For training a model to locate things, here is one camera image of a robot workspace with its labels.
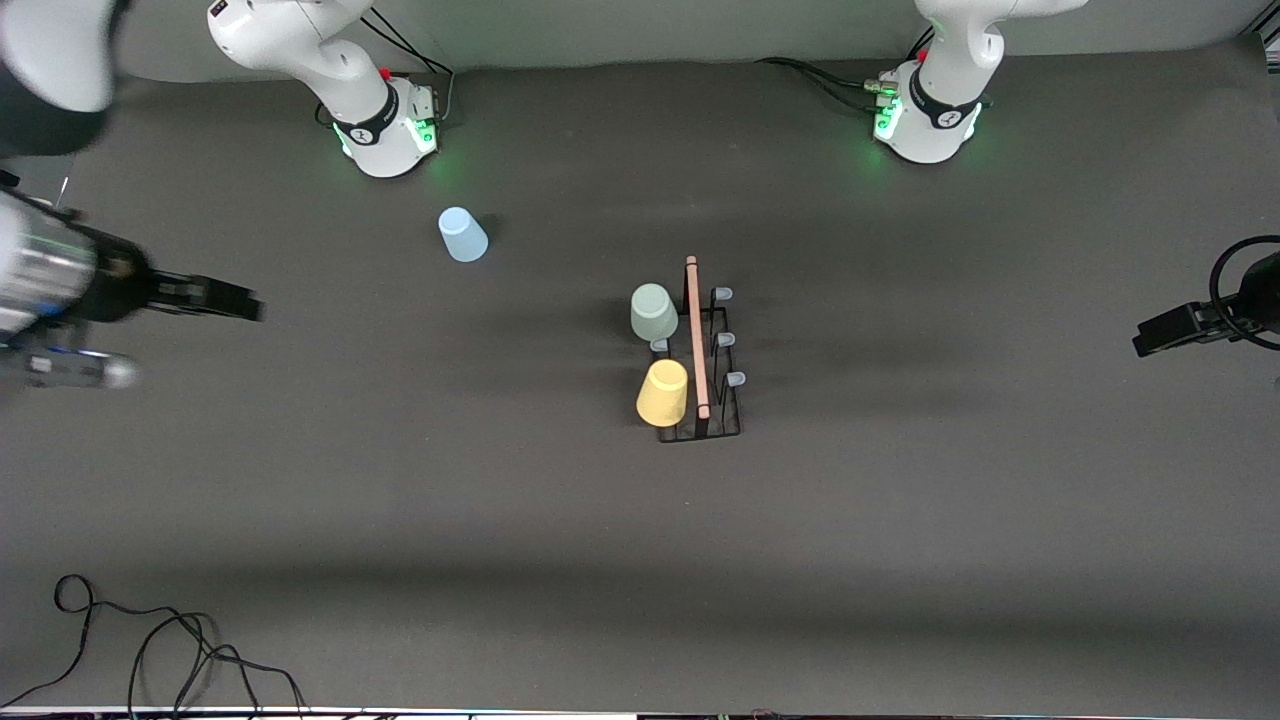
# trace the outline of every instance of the gray wall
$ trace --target gray wall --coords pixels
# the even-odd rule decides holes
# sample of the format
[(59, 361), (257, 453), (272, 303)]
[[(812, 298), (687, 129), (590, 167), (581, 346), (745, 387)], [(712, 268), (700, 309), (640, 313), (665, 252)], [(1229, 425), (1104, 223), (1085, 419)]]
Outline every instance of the gray wall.
[[(1196, 47), (1238, 33), (1266, 0), (1093, 0), (1006, 24), (1010, 51), (1084, 54)], [(136, 0), (122, 61), (174, 82), (251, 77), (209, 40), (209, 0)], [(419, 50), (457, 68), (653, 60), (890, 58), (924, 28), (910, 0), (381, 0)], [(358, 24), (379, 64), (419, 65)]]

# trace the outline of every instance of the light blue cup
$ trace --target light blue cup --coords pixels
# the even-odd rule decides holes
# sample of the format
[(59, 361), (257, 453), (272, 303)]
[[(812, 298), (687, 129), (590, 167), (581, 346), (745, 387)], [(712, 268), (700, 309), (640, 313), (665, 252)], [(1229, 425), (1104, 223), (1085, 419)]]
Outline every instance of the light blue cup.
[(489, 250), (489, 236), (465, 208), (440, 213), (439, 225), (445, 250), (458, 263), (479, 260)]

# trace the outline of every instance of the black wire rack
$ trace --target black wire rack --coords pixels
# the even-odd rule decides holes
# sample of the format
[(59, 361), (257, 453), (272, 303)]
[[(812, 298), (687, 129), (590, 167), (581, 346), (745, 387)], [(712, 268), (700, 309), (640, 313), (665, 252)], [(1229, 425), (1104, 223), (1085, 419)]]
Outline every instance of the black wire rack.
[(676, 333), (666, 341), (666, 350), (650, 347), (652, 360), (687, 359), (692, 363), (694, 354), (701, 352), (707, 360), (707, 389), (710, 402), (709, 413), (701, 416), (698, 400), (690, 397), (692, 413), (686, 413), (685, 419), (669, 428), (658, 428), (658, 442), (696, 442), (703, 439), (719, 439), (737, 437), (742, 434), (742, 411), (739, 402), (739, 387), (730, 386), (730, 373), (737, 372), (733, 361), (733, 345), (721, 347), (716, 338), (721, 333), (732, 333), (728, 319), (728, 307), (717, 300), (717, 290), (712, 288), (707, 293), (707, 302), (699, 302), (699, 316), (701, 318), (703, 333), (696, 338), (690, 329), (690, 287), (689, 274), (685, 273), (684, 287), (680, 293), (677, 315), (680, 325)]

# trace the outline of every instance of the connector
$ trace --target connector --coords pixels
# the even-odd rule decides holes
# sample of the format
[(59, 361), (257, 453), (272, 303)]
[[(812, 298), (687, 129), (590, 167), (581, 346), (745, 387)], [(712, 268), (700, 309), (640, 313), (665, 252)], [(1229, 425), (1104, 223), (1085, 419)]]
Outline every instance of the connector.
[(863, 81), (863, 90), (873, 95), (883, 95), (886, 97), (897, 97), (897, 83), (888, 79), (867, 79)]

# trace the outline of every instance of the metal cylinder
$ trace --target metal cylinder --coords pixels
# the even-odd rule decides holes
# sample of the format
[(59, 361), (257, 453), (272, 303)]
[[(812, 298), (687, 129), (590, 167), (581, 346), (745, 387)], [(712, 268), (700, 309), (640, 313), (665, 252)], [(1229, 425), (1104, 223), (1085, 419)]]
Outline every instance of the metal cylinder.
[(28, 387), (124, 389), (138, 383), (138, 363), (125, 355), (0, 345), (0, 380)]
[(8, 197), (0, 199), (0, 340), (38, 318), (56, 315), (83, 295), (93, 278), (90, 238)]

